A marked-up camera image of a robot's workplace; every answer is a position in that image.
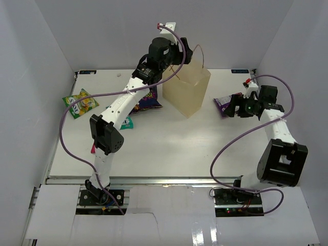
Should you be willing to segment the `purple white snack packet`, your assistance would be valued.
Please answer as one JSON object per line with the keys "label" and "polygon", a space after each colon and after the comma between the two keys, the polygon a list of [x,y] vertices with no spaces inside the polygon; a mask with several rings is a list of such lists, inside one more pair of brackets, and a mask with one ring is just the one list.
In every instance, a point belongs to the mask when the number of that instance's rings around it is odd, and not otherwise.
{"label": "purple white snack packet", "polygon": [[225,115],[224,111],[229,107],[233,95],[214,98],[214,104],[219,112],[219,115],[222,119],[228,118],[229,116]]}

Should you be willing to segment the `beige paper bag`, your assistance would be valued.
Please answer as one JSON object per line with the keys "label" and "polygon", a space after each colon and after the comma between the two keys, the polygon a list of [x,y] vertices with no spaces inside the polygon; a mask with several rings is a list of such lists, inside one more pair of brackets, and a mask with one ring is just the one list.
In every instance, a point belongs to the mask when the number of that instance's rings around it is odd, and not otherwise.
{"label": "beige paper bag", "polygon": [[211,73],[204,66],[205,57],[192,58],[169,81],[162,84],[162,96],[183,116],[190,118],[200,110]]}

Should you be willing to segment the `dark blue cracker snack bag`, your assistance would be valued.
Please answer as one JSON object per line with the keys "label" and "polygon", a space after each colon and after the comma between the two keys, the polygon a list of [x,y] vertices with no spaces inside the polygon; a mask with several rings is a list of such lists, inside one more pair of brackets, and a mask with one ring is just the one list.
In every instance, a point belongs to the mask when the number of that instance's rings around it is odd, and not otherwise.
{"label": "dark blue cracker snack bag", "polygon": [[134,108],[131,110],[129,114],[131,115],[149,109],[160,109],[160,108],[162,108],[162,105],[158,102],[157,87],[153,87],[150,89],[150,92],[146,96],[144,96],[138,102],[138,104],[134,106]]}

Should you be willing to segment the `green Fox's mint candy bag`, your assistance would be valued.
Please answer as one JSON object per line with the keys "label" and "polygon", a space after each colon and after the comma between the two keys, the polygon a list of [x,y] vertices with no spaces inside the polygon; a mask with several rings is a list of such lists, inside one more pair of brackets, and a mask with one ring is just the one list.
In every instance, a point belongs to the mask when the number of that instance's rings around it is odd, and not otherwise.
{"label": "green Fox's mint candy bag", "polygon": [[121,124],[120,130],[133,129],[133,128],[134,128],[133,121],[131,117],[127,116],[123,121],[123,123]]}

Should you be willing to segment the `green yellow snack bag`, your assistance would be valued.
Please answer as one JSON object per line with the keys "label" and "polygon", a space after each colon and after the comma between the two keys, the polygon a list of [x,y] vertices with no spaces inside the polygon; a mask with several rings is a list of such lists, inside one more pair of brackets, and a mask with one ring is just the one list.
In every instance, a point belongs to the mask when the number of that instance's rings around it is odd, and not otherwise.
{"label": "green yellow snack bag", "polygon": [[83,116],[90,110],[99,106],[99,103],[93,97],[85,99],[85,97],[89,95],[90,93],[88,93],[85,89],[81,89],[80,93],[77,95],[71,95],[62,98],[66,107],[70,106],[72,103],[82,98],[81,101],[75,103],[69,110],[70,114],[74,119]]}

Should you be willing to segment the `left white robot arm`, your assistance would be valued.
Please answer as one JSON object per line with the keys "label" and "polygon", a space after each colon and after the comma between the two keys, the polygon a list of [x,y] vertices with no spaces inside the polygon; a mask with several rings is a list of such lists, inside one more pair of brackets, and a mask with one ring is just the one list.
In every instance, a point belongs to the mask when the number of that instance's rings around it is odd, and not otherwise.
{"label": "left white robot arm", "polygon": [[114,154],[123,146],[124,137],[119,130],[121,124],[137,103],[162,79],[163,72],[171,65],[189,64],[193,51],[185,37],[181,38],[184,51],[170,40],[157,37],[152,40],[145,54],[132,73],[123,94],[100,115],[90,118],[91,135],[94,139],[96,171],[85,181],[86,189],[96,204],[104,204],[109,196],[103,189],[110,185],[110,170]]}

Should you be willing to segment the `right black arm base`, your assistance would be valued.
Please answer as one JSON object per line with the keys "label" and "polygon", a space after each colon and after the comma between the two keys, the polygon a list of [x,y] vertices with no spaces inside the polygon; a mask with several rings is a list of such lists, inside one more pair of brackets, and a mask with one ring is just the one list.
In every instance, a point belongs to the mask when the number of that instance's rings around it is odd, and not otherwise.
{"label": "right black arm base", "polygon": [[262,216],[263,206],[259,194],[224,188],[212,188],[216,217]]}

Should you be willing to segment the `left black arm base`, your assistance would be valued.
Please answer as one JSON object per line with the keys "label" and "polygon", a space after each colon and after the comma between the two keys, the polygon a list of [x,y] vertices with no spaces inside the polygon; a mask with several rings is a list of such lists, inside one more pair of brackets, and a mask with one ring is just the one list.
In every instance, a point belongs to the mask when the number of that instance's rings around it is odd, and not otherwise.
{"label": "left black arm base", "polygon": [[[124,190],[109,190],[109,193],[116,199],[120,207],[124,205]],[[80,192],[78,205],[82,207],[101,206],[102,208],[108,209],[109,207],[115,207],[116,203],[107,193],[101,192],[100,198],[97,198],[91,192],[84,189]]]}

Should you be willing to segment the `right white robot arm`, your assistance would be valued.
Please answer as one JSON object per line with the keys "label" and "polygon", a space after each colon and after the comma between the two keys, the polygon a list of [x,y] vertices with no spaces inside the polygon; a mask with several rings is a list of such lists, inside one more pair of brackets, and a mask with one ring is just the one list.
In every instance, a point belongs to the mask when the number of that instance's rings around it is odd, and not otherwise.
{"label": "right white robot arm", "polygon": [[228,117],[258,117],[260,123],[265,125],[269,143],[256,171],[234,181],[237,188],[232,190],[231,197],[237,204],[249,200],[248,189],[296,186],[308,155],[308,148],[295,140],[283,119],[284,108],[276,103],[277,88],[259,87],[253,82],[243,85],[246,88],[245,94],[233,94],[223,113]]}

